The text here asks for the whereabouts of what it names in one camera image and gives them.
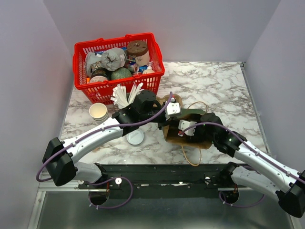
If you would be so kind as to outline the dark green paper bag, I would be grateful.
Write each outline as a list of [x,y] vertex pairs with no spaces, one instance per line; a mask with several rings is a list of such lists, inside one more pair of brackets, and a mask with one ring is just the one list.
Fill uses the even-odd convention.
[[[168,143],[178,145],[181,147],[185,160],[189,165],[197,167],[202,161],[202,150],[211,147],[212,143],[205,137],[195,136],[195,128],[187,130],[183,136],[178,136],[180,131],[192,126],[200,121],[202,115],[208,111],[208,105],[203,101],[196,101],[186,108],[181,109],[181,114],[176,117],[171,117],[168,123],[162,127],[164,139]],[[185,147],[193,147],[199,149],[199,161],[197,163],[191,162],[185,152]]]

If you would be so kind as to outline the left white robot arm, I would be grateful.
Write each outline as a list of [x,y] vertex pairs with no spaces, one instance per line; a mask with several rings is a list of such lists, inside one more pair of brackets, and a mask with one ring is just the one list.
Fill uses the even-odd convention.
[[147,123],[165,121],[165,110],[173,95],[164,105],[156,100],[156,95],[143,90],[127,107],[115,112],[112,117],[97,127],[70,139],[50,140],[42,159],[42,169],[49,173],[49,180],[62,186],[72,180],[96,183],[102,179],[102,167],[96,163],[81,163],[85,155],[114,139],[121,138]]

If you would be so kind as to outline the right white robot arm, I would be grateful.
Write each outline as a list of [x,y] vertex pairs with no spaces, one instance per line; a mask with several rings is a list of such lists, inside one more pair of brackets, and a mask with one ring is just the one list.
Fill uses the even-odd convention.
[[245,137],[225,127],[214,113],[206,113],[200,122],[191,122],[182,129],[187,136],[208,140],[224,154],[251,166],[255,172],[235,168],[234,183],[274,197],[288,214],[301,218],[305,213],[305,174],[290,168],[255,147]]

